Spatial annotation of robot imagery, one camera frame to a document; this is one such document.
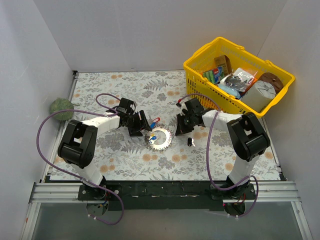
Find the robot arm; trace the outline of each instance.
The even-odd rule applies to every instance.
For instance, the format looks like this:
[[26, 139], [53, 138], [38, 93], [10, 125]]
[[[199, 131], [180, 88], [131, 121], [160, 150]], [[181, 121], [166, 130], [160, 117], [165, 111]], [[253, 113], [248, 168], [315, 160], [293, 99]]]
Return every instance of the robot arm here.
[[[214, 109], [204, 109], [197, 98], [185, 102], [181, 106], [181, 113], [177, 115], [175, 135], [190, 133], [194, 126], [210, 127], [217, 112]], [[237, 154], [233, 169], [226, 180], [226, 187], [230, 187], [251, 175], [259, 156], [270, 146], [270, 139], [252, 112], [243, 115], [219, 112], [214, 128], [230, 134]], [[245, 187], [248, 181], [249, 179], [243, 181], [237, 188]]]
[[99, 185], [103, 176], [92, 161], [97, 137], [119, 127], [127, 127], [131, 137], [142, 136], [140, 131], [143, 129], [152, 130], [144, 111], [135, 112], [135, 109], [133, 101], [122, 98], [119, 106], [115, 107], [117, 111], [115, 116], [109, 117], [105, 113], [104, 117], [95, 117], [82, 122], [71, 120], [58, 147], [58, 156], [71, 164], [81, 177]]

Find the gray floor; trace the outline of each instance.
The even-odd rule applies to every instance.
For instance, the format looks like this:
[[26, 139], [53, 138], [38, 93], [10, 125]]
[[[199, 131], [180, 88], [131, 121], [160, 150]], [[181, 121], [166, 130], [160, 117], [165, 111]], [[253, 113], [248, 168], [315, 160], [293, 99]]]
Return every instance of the gray floor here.
[[[106, 213], [110, 221], [119, 214]], [[290, 202], [258, 202], [238, 220], [206, 210], [126, 210], [115, 226], [89, 218], [84, 203], [42, 203], [32, 239], [301, 240], [302, 236]]]

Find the brown object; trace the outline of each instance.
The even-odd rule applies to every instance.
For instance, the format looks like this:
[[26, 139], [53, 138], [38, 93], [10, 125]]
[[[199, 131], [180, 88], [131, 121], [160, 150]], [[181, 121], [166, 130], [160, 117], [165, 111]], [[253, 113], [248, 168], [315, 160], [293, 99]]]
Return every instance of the brown object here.
[[280, 79], [271, 72], [265, 72], [259, 77], [258, 81], [263, 81], [271, 84], [274, 87], [275, 94], [278, 94], [281, 89], [284, 88], [284, 84], [280, 81]]
[[230, 59], [226, 55], [217, 56], [214, 58], [215, 67], [222, 67], [224, 76], [232, 72]]

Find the blue cloth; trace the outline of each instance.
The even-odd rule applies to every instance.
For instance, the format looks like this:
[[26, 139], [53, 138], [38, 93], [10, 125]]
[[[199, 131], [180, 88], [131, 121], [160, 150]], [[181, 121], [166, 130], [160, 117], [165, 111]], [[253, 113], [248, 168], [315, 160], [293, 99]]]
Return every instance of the blue cloth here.
[[233, 88], [231, 88], [231, 87], [225, 86], [225, 85], [223, 85], [223, 84], [218, 84], [218, 87], [219, 87], [221, 90], [225, 91], [227, 94], [230, 94], [230, 95], [232, 95], [232, 96], [235, 96], [237, 99], [240, 99], [240, 98], [241, 98], [240, 93], [239, 93], [237, 90], [235, 90], [235, 89], [233, 89]]

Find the wall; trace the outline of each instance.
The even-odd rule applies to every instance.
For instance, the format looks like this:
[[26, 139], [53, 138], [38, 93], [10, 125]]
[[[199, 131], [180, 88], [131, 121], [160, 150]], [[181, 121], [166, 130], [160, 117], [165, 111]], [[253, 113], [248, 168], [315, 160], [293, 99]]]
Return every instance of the wall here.
[[257, 54], [286, 0], [34, 2], [71, 69], [106, 72], [182, 69], [218, 36]]
[[[0, 238], [19, 239], [34, 182], [45, 164], [36, 134], [57, 97], [66, 97], [72, 72], [32, 0], [0, 0]], [[49, 155], [57, 122], [41, 134]]]
[[266, 121], [284, 175], [295, 180], [314, 239], [320, 239], [320, 1], [288, 0], [259, 57], [296, 81]]

